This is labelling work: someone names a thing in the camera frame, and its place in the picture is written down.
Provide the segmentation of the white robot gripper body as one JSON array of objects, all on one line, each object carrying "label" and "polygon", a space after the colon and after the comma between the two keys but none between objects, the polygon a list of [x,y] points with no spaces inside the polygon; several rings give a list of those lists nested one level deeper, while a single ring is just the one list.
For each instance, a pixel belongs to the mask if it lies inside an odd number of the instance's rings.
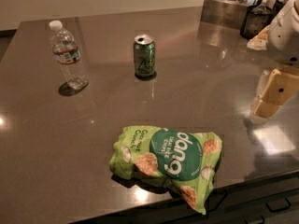
[{"label": "white robot gripper body", "polygon": [[299,65],[299,0],[289,0],[271,21],[266,51],[277,63]]}]

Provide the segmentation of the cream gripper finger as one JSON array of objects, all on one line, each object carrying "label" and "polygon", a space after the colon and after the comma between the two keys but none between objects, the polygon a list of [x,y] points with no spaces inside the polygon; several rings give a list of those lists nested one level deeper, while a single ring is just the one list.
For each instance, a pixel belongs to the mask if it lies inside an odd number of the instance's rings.
[{"label": "cream gripper finger", "polygon": [[299,68],[282,66],[274,69],[258,95],[253,114],[261,118],[270,118],[299,91]]}]

